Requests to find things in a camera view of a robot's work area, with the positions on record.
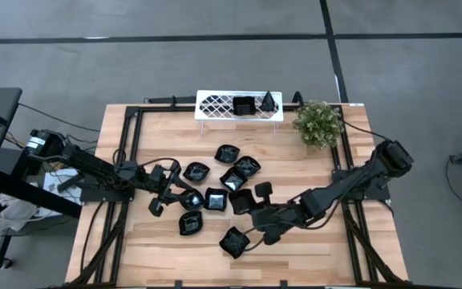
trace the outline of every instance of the wooden tabletop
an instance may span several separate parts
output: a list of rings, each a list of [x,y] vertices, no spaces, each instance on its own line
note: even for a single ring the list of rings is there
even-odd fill
[[[95,155],[111,162],[111,155],[119,146],[126,105],[107,106]],[[360,128],[370,129],[363,106],[344,104],[345,120]],[[302,191],[330,184],[334,169],[329,149],[318,151],[307,148],[298,132],[292,128],[293,112],[285,112],[285,121],[274,138],[272,124],[253,122],[205,122],[205,134],[193,119],[193,112],[150,112],[144,115],[140,134],[139,163],[157,157],[174,157],[185,168],[199,161],[211,168],[203,185],[194,186],[203,194],[207,187],[221,188],[218,178],[229,168],[213,159],[222,144],[241,149],[240,156],[251,156],[261,164],[261,171],[251,177],[246,188],[263,181],[274,187],[272,202],[285,202]],[[128,155],[134,123],[128,135]],[[356,165],[362,165],[374,148],[372,136],[347,127],[351,150]],[[342,147],[338,148],[345,165]],[[160,218],[152,216],[148,204],[154,197],[137,190],[130,203],[118,286],[173,286],[183,280],[185,286],[276,286],[284,279],[290,285],[353,284],[351,260],[345,234],[343,216],[336,210],[330,222],[321,230],[293,228],[282,235],[273,246],[260,245],[235,260],[218,245],[231,226],[239,230],[252,227],[249,215],[233,215],[227,210],[203,210],[204,227],[199,234],[179,235],[178,220],[185,212],[180,204],[165,207]],[[365,201],[365,215],[371,242],[386,264],[401,278],[407,273],[400,251],[395,224],[390,211],[377,201]],[[78,231],[72,248],[66,281],[80,271],[80,259],[88,224],[97,204],[83,207]],[[88,241],[85,262],[97,251],[102,236],[106,204],[95,219]],[[258,232],[248,235],[251,243],[261,237]],[[358,244],[363,278],[368,279],[364,253]],[[103,280],[109,280],[113,248],[108,251]]]

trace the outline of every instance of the green plant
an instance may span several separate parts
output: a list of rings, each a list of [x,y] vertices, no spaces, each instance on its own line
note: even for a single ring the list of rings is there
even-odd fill
[[[339,110],[325,102],[305,104],[297,111],[294,128],[298,129],[302,141],[317,149],[333,147],[343,132],[343,122]]]

